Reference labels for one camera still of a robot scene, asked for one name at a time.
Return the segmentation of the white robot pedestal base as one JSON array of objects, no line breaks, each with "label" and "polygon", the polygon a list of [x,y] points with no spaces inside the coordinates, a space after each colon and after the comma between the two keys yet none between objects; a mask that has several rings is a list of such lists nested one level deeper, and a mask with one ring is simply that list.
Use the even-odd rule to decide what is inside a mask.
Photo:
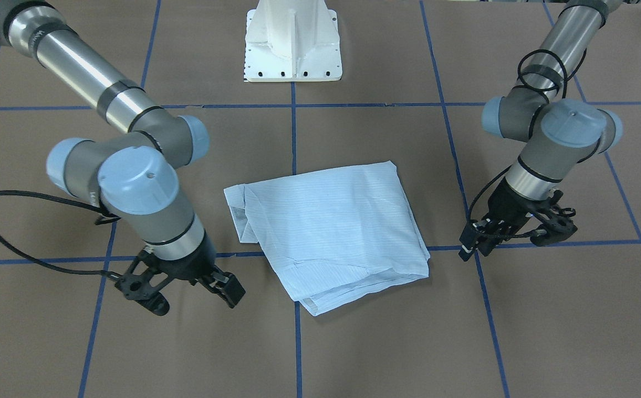
[{"label": "white robot pedestal base", "polygon": [[246,82],[326,82],[343,75],[338,17],[325,1],[260,1],[247,11]]}]

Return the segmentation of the light blue button shirt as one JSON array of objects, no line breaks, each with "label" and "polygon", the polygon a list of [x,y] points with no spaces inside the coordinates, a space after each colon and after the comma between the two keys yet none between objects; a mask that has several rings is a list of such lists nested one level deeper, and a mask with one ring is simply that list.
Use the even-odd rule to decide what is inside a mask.
[{"label": "light blue button shirt", "polygon": [[318,316],[429,276],[430,254],[393,162],[224,190],[241,243],[257,243],[290,298]]}]

